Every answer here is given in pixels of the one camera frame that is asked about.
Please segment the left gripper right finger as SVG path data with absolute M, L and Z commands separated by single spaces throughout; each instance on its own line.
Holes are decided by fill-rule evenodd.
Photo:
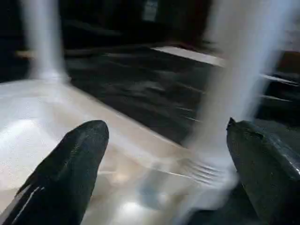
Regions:
M 226 142 L 258 217 L 268 225 L 300 223 L 300 129 L 229 119 Z

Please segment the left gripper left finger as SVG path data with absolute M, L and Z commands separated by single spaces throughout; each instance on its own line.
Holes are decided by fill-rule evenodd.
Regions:
M 109 141 L 107 124 L 87 121 L 64 135 L 4 210 L 6 225 L 79 225 Z

